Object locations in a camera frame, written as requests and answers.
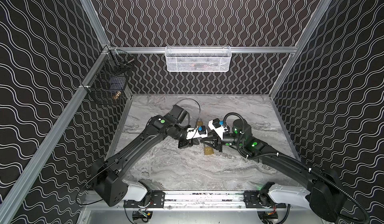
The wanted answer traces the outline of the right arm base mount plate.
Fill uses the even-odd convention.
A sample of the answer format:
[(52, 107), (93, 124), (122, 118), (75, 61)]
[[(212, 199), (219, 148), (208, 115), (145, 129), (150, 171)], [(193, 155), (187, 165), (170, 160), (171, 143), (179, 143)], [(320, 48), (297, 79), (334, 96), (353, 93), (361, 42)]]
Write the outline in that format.
[(257, 208), (284, 209), (287, 207), (286, 204), (275, 203), (267, 194), (261, 193), (259, 191), (245, 191), (243, 196), (244, 196), (244, 203), (247, 209), (257, 209)]

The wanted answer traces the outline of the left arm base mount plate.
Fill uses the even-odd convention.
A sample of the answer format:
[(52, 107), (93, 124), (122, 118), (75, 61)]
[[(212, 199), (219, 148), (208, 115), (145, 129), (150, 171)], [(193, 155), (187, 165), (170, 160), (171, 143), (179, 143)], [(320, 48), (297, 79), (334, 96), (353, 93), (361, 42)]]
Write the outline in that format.
[(146, 193), (141, 201), (124, 200), (124, 207), (132, 209), (163, 208), (164, 201), (164, 192), (150, 191)]

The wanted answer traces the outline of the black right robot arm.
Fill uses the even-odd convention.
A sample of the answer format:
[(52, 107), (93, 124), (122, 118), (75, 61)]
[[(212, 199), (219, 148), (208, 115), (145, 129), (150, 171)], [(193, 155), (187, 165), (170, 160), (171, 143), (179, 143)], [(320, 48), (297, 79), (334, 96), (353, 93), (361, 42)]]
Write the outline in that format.
[(245, 197), (246, 204), (270, 208), (277, 204), (296, 205), (312, 210), (328, 222), (341, 217), (341, 209), (347, 197), (343, 193), (341, 181), (333, 170), (321, 171), (306, 166), (301, 161), (283, 154), (253, 136), (251, 126), (244, 119), (236, 119), (232, 130), (219, 119), (209, 122), (210, 132), (200, 142), (218, 151), (223, 146), (236, 149), (248, 159), (267, 165), (299, 183), (303, 191), (291, 191), (274, 182), (266, 183), (254, 197)]

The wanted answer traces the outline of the small brass padlock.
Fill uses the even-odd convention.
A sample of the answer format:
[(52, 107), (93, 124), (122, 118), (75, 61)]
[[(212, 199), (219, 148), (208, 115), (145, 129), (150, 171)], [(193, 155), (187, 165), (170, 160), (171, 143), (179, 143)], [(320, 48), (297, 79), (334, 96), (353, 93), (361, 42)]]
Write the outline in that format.
[(199, 118), (197, 120), (197, 127), (200, 127), (200, 126), (203, 126), (203, 125), (204, 125), (203, 120), (201, 118)]

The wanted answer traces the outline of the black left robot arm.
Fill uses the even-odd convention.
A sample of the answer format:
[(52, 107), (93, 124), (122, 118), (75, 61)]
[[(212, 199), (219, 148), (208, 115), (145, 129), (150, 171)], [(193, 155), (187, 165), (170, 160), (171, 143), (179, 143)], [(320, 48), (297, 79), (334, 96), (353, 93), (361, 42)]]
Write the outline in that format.
[(117, 205), (129, 190), (129, 186), (123, 182), (126, 172), (151, 148), (168, 136), (181, 144), (193, 143), (187, 139), (190, 125), (181, 126), (186, 117), (190, 118), (190, 114), (176, 104), (167, 114), (151, 117), (144, 130), (125, 148), (107, 160), (100, 158), (92, 164), (91, 189), (108, 206)]

